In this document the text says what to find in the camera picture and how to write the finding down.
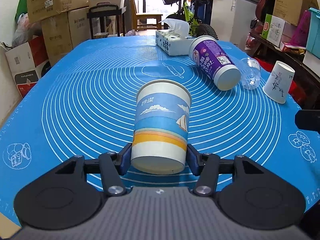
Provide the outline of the black metal shelf rack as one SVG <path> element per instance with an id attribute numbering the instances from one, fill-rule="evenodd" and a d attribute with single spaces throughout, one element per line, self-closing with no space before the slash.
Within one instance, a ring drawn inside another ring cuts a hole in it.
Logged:
<path id="1" fill-rule="evenodd" d="M 100 22 L 100 31 L 102 33 L 105 33 L 106 29 L 106 18 L 110 16 L 116 17 L 116 30 L 117 30 L 117 36 L 120 36 L 120 17 L 122 18 L 122 31 L 123 36 L 125 36 L 125 14 L 126 7 L 118 7 L 114 4 L 100 4 L 93 7 L 89 7 L 87 18 L 89 20 L 89 29 L 90 29 L 90 35 L 91 39 L 94 39 L 94 31 L 93 31 L 93 24 L 92 20 L 95 18 L 99 18 Z"/>

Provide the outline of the white blue tissue box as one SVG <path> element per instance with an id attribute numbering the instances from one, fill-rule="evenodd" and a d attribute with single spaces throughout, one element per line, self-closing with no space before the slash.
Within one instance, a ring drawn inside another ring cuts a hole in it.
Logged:
<path id="1" fill-rule="evenodd" d="M 184 56 L 189 54 L 189 48 L 194 37 L 189 35 L 189 24 L 183 20 L 164 19 L 169 26 L 166 30 L 156 30 L 155 42 L 169 56 Z"/>

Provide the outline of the clear plastic cup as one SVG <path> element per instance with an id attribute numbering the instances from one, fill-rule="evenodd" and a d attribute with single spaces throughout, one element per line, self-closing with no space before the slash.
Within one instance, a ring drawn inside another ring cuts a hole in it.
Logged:
<path id="1" fill-rule="evenodd" d="M 241 84 L 245 89 L 256 89 L 260 84 L 260 64 L 257 60 L 246 57 L 236 64 L 241 73 Z"/>

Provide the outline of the blue silicone baking mat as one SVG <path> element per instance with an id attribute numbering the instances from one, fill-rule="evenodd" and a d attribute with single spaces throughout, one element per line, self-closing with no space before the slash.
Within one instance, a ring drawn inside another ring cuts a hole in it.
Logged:
<path id="1" fill-rule="evenodd" d="M 13 202 L 25 185 L 68 158 L 95 159 L 131 142 L 136 94 L 154 79 L 189 90 L 188 141 L 198 151 L 243 154 L 319 200 L 319 135 L 295 125 L 299 106 L 281 105 L 261 87 L 222 92 L 188 56 L 170 57 L 152 36 L 89 40 L 59 61 L 1 129 L 1 213 L 17 223 Z"/>

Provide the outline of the purple white paper cup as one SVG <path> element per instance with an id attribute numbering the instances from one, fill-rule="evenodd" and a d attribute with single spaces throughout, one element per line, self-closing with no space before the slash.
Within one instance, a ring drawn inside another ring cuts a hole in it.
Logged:
<path id="1" fill-rule="evenodd" d="M 193 39 L 189 57 L 221 91 L 231 90 L 240 81 L 240 70 L 211 36 L 204 35 Z"/>

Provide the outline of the white chest freezer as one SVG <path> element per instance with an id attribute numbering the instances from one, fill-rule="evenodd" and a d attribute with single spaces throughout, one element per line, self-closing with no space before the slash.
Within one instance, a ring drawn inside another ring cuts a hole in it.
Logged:
<path id="1" fill-rule="evenodd" d="M 213 0 L 210 25 L 220 41 L 244 50 L 259 0 Z"/>

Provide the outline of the green white carton box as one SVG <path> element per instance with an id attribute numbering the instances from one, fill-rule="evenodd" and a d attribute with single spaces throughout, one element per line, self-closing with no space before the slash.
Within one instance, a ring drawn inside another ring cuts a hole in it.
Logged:
<path id="1" fill-rule="evenodd" d="M 264 22 L 262 38 L 276 47 L 280 46 L 286 21 L 282 18 L 267 14 Z"/>

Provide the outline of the lower brown cardboard box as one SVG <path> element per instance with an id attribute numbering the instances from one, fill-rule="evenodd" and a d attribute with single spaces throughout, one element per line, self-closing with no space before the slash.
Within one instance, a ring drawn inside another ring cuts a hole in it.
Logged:
<path id="1" fill-rule="evenodd" d="M 63 12 L 41 21 L 49 62 L 53 66 L 77 45 L 91 39 L 88 7 Z"/>

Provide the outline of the white paper cup floral print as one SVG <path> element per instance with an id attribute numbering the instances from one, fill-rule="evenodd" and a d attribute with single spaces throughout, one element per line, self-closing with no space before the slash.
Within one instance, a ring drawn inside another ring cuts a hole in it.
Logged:
<path id="1" fill-rule="evenodd" d="M 284 104 L 291 87 L 295 70 L 288 64 L 276 61 L 263 92 L 273 101 Z"/>

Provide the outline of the wooden chair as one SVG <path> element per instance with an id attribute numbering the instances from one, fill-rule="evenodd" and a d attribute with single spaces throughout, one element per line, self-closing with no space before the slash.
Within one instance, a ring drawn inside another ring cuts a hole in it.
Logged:
<path id="1" fill-rule="evenodd" d="M 135 31 L 139 30 L 161 30 L 162 29 L 162 14 L 148 14 L 146 12 L 138 13 L 135 0 L 129 0 L 130 2 L 130 16 L 131 16 L 131 27 Z M 155 24 L 148 24 L 147 20 L 156 20 Z"/>

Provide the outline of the blue white paper cup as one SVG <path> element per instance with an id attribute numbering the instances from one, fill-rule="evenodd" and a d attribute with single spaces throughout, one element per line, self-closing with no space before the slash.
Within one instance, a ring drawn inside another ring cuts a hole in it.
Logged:
<path id="1" fill-rule="evenodd" d="M 143 85 L 136 96 L 131 165 L 146 173 L 176 174 L 187 155 L 191 94 L 167 79 Z"/>

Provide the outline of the red white cardboard box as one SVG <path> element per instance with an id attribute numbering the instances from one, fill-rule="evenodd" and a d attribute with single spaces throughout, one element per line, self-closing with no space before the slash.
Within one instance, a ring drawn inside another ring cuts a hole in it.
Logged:
<path id="1" fill-rule="evenodd" d="M 23 98 L 51 69 L 42 36 L 8 50 L 5 56 L 17 89 Z"/>

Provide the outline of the green black bicycle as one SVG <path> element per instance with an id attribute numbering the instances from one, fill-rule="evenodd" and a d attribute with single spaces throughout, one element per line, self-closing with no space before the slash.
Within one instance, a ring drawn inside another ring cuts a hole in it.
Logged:
<path id="1" fill-rule="evenodd" d="M 167 19 L 182 20 L 189 24 L 189 36 L 199 37 L 209 35 L 216 40 L 218 36 L 216 31 L 209 25 L 204 23 L 197 15 L 199 7 L 203 4 L 209 4 L 209 0 L 190 0 L 190 5 L 194 6 L 194 12 L 188 5 L 187 0 L 163 0 L 165 5 L 173 5 L 174 3 L 182 2 L 181 9 L 178 9 L 174 14 L 171 14 Z"/>

